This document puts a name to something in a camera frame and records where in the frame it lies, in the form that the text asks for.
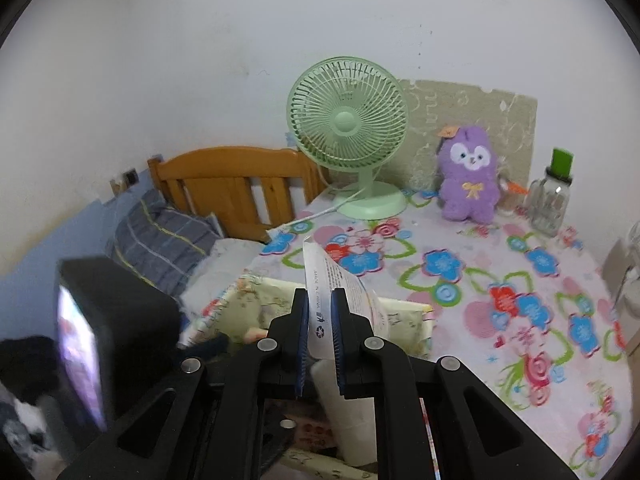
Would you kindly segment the pink tissue pack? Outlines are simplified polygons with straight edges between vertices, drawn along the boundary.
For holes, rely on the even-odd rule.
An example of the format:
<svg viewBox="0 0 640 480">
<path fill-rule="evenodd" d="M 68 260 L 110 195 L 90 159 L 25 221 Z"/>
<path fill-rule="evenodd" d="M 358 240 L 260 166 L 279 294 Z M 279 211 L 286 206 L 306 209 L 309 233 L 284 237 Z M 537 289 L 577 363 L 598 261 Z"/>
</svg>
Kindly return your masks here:
<svg viewBox="0 0 640 480">
<path fill-rule="evenodd" d="M 326 420 L 299 415 L 288 415 L 288 418 L 296 423 L 294 434 L 296 448 L 318 453 L 337 447 L 332 428 Z"/>
</svg>

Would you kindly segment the yellow fabric storage box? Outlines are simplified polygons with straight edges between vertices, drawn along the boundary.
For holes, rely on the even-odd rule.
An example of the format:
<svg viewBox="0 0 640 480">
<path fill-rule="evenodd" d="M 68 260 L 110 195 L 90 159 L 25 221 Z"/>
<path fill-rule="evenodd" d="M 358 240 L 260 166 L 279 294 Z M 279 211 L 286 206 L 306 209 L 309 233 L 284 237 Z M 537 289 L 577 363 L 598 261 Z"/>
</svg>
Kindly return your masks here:
<svg viewBox="0 0 640 480">
<path fill-rule="evenodd" d="M 220 334 L 230 339 L 229 351 L 239 348 L 268 330 L 278 316 L 291 311 L 294 292 L 299 284 L 260 278 L 246 274 L 214 300 L 202 315 L 189 325 L 180 336 L 180 344 L 192 347 L 204 344 Z M 430 352 L 431 336 L 435 325 L 434 314 L 426 302 L 380 299 L 385 309 L 390 332 L 387 339 L 397 344 L 408 356 L 425 359 Z M 306 379 L 309 390 L 296 401 L 277 401 L 275 404 L 288 415 L 305 416 L 327 422 L 311 375 Z M 378 462 L 368 466 L 349 466 L 338 448 L 318 453 L 303 451 L 292 446 L 280 459 L 279 467 L 269 475 L 271 479 L 375 479 Z"/>
</svg>

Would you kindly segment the white paper package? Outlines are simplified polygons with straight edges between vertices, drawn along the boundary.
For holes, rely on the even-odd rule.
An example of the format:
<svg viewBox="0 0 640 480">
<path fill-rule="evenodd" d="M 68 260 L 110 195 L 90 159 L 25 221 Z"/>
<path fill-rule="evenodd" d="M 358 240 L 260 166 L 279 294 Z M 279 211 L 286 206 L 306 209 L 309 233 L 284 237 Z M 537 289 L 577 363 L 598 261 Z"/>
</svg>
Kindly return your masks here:
<svg viewBox="0 0 640 480">
<path fill-rule="evenodd" d="M 309 302 L 308 352 L 316 360 L 333 360 L 332 292 L 343 289 L 349 311 L 367 318 L 376 336 L 387 337 L 390 322 L 374 290 L 355 274 L 335 263 L 324 249 L 307 237 L 303 242 Z"/>
</svg>

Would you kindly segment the white towel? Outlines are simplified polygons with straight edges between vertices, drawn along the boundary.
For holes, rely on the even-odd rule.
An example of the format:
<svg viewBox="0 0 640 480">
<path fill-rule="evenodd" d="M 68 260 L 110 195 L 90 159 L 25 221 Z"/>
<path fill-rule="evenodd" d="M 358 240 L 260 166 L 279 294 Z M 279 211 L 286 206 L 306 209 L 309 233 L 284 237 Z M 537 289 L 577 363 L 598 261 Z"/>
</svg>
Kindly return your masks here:
<svg viewBox="0 0 640 480">
<path fill-rule="evenodd" d="M 315 362 L 310 374 L 344 462 L 354 467 L 375 463 L 378 456 L 373 399 L 346 400 L 338 390 L 331 360 Z"/>
</svg>

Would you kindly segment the blue plaid pillow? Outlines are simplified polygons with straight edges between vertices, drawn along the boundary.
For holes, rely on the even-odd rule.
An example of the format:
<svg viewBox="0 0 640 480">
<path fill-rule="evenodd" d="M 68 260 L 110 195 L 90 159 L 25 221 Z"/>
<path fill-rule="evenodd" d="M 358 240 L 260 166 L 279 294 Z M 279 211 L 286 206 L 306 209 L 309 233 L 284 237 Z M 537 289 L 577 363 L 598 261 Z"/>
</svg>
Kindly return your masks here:
<svg viewBox="0 0 640 480">
<path fill-rule="evenodd" d="M 106 253 L 146 284 L 177 297 L 220 239 L 214 220 L 178 210 L 152 188 L 120 220 Z"/>
</svg>

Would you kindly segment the floral tablecloth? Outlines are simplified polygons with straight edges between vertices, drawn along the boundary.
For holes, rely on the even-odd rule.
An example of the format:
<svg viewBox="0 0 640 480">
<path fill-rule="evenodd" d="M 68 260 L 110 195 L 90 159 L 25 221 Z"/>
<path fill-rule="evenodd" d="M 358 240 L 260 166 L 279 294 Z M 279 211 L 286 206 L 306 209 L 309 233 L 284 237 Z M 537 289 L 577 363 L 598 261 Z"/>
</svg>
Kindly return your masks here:
<svg viewBox="0 0 640 480">
<path fill-rule="evenodd" d="M 432 357 L 459 358 L 577 477 L 602 478 L 634 430 L 631 371 L 599 267 L 575 231 L 549 240 L 520 216 L 449 222 L 434 192 L 406 199 L 398 216 L 362 222 L 321 195 L 250 268 L 302 282 L 311 238 L 378 295 L 429 304 Z"/>
</svg>

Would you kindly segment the white pillow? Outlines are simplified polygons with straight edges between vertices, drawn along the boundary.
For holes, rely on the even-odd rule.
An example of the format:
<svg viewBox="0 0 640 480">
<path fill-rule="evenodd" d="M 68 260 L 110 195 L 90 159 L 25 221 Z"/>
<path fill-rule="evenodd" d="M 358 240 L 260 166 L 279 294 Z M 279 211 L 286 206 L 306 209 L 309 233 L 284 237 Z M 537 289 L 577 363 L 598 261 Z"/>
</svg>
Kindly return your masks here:
<svg viewBox="0 0 640 480">
<path fill-rule="evenodd" d="M 216 240 L 209 255 L 194 269 L 179 301 L 189 321 L 194 321 L 219 298 L 252 261 L 264 245 L 252 240 L 221 238 Z"/>
</svg>

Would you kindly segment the wooden bed headboard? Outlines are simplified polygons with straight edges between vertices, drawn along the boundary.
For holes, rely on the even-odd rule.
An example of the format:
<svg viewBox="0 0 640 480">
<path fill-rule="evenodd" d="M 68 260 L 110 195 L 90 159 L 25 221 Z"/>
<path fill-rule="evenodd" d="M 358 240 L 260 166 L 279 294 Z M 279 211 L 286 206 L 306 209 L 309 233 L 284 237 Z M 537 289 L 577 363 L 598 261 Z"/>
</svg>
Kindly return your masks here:
<svg viewBox="0 0 640 480">
<path fill-rule="evenodd" d="M 265 242 L 267 231 L 294 219 L 291 183 L 302 182 L 311 203 L 328 173 L 292 148 L 217 146 L 163 161 L 148 160 L 154 186 L 178 211 L 214 214 L 226 234 Z"/>
</svg>

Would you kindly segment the white standing fan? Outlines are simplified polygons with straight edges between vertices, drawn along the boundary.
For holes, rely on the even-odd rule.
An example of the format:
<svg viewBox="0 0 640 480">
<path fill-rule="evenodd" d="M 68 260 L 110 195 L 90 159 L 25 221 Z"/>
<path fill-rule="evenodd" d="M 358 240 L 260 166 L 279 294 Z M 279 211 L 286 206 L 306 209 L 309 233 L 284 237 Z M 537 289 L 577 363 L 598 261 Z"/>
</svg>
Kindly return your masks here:
<svg viewBox="0 0 640 480">
<path fill-rule="evenodd" d="M 615 244 L 617 258 L 614 292 L 616 299 L 623 300 L 626 309 L 636 318 L 639 316 L 639 222 L 636 221 L 624 238 Z"/>
</svg>

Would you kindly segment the toothpick holder orange lid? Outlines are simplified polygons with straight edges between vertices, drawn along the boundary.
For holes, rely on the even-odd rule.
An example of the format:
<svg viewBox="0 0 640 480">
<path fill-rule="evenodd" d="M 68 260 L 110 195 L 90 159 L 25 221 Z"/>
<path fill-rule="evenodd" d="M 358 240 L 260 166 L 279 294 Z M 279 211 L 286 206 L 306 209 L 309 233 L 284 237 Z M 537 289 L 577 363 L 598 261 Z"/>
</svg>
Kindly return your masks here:
<svg viewBox="0 0 640 480">
<path fill-rule="evenodd" d="M 497 210 L 505 216 L 515 214 L 518 207 L 524 203 L 528 189 L 506 177 L 500 177 L 498 179 L 498 187 L 500 190 L 500 200 L 497 204 Z"/>
</svg>

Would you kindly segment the glass jar green lid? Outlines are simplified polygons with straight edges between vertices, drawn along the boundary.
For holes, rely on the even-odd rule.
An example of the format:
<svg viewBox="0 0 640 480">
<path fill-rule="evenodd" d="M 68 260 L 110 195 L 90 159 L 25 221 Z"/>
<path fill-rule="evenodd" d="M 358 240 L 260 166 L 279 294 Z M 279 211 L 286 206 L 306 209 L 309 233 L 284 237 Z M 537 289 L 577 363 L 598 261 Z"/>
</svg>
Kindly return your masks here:
<svg viewBox="0 0 640 480">
<path fill-rule="evenodd" d="M 525 202 L 528 218 L 532 227 L 545 236 L 554 237 L 563 224 L 573 183 L 573 158 L 571 152 L 554 148 L 544 176 L 529 185 Z"/>
</svg>

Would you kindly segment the purple plush toy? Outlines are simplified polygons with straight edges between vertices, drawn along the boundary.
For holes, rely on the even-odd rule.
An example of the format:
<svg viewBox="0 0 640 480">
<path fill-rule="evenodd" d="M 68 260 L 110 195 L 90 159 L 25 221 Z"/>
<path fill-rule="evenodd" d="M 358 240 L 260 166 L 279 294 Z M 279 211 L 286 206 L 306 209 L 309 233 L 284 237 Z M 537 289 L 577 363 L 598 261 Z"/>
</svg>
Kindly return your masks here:
<svg viewBox="0 0 640 480">
<path fill-rule="evenodd" d="M 500 198 L 498 157 L 487 131 L 478 126 L 448 126 L 438 134 L 438 198 L 449 221 L 491 224 Z"/>
</svg>

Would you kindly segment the green desk fan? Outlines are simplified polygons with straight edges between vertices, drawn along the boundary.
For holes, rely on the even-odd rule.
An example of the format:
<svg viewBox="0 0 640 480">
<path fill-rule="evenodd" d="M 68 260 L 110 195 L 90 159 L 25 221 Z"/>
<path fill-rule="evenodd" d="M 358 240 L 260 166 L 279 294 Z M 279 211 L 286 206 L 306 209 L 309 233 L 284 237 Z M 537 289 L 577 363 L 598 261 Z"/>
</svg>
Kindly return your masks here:
<svg viewBox="0 0 640 480">
<path fill-rule="evenodd" d="M 356 220 L 382 220 L 407 207 L 401 190 L 376 172 L 399 150 L 408 105 L 399 81 L 363 58 L 334 56 L 309 67 L 288 94 L 288 128 L 298 148 L 319 167 L 356 174 L 333 206 Z"/>
</svg>

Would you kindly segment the beige patterned board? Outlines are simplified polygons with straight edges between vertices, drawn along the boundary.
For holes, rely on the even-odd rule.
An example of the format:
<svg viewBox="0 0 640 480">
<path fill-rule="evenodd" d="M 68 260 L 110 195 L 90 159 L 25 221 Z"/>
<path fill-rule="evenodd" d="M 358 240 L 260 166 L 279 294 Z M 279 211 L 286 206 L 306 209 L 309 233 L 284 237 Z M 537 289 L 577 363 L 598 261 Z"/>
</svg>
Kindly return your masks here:
<svg viewBox="0 0 640 480">
<path fill-rule="evenodd" d="M 401 188 L 434 190 L 438 133 L 446 126 L 483 127 L 498 155 L 498 171 L 520 185 L 532 166 L 536 99 L 504 90 L 434 80 L 400 82 L 408 104 L 404 143 L 381 170 L 382 178 Z"/>
</svg>

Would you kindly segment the wall socket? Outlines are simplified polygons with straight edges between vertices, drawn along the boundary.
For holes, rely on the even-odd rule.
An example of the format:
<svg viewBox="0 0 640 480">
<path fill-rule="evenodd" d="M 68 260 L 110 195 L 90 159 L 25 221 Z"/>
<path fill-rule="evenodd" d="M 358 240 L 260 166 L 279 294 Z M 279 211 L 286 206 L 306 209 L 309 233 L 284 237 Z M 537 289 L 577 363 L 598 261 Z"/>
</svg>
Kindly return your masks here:
<svg viewBox="0 0 640 480">
<path fill-rule="evenodd" d="M 139 182 L 138 172 L 135 169 L 130 169 L 122 174 L 122 180 L 126 184 L 127 188 L 131 188 Z"/>
</svg>

